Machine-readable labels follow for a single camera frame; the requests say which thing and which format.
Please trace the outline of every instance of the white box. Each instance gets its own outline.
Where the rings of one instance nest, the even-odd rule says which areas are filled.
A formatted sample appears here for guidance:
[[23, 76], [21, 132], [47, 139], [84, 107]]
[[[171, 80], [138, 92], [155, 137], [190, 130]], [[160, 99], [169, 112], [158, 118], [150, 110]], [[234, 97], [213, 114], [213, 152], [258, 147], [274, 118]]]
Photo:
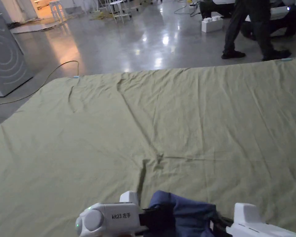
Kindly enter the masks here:
[[221, 30], [223, 28], [223, 19], [220, 16], [213, 16], [212, 18], [205, 18], [202, 21], [202, 31], [212, 32], [215, 30]]

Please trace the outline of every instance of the wrinkled fabric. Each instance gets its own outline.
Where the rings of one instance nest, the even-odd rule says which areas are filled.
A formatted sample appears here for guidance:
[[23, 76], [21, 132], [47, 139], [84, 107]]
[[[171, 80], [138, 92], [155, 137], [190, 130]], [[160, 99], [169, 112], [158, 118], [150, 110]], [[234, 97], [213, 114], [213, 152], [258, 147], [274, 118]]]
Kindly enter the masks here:
[[296, 232], [296, 59], [61, 78], [0, 125], [0, 237], [76, 237], [127, 190]]
[[210, 220], [217, 218], [216, 206], [179, 197], [172, 193], [157, 191], [153, 194], [149, 208], [170, 208], [175, 220], [174, 226], [164, 223], [164, 229], [144, 237], [214, 237], [210, 230]]

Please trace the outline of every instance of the blue cloth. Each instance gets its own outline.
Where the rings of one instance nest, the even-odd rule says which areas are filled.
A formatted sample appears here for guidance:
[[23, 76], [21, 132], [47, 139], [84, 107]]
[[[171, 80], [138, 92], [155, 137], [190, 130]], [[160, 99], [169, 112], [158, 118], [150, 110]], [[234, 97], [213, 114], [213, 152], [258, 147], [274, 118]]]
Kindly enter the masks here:
[[157, 191], [152, 196], [149, 208], [158, 207], [171, 209], [174, 223], [165, 221], [164, 229], [145, 234], [144, 237], [214, 237], [209, 226], [210, 220], [218, 215], [215, 205]]

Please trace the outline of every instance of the doorway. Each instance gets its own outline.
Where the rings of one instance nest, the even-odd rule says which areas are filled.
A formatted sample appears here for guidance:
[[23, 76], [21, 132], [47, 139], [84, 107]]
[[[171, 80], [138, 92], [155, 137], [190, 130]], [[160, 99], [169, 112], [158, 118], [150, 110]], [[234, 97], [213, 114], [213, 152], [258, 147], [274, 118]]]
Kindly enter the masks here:
[[30, 0], [35, 8], [37, 16], [41, 19], [52, 19], [51, 8], [49, 3], [51, 0]]

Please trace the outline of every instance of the person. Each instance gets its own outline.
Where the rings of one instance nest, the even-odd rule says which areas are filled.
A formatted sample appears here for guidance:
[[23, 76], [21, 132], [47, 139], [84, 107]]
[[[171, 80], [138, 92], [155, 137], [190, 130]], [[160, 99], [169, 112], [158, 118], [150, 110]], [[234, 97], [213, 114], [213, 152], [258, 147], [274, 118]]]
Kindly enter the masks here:
[[229, 27], [226, 32], [225, 48], [222, 58], [241, 58], [245, 53], [235, 50], [241, 25], [247, 15], [250, 16], [254, 34], [263, 54], [262, 61], [287, 58], [291, 55], [289, 50], [277, 51], [273, 48], [270, 40], [269, 21], [271, 17], [269, 0], [236, 0], [235, 11], [232, 14]]

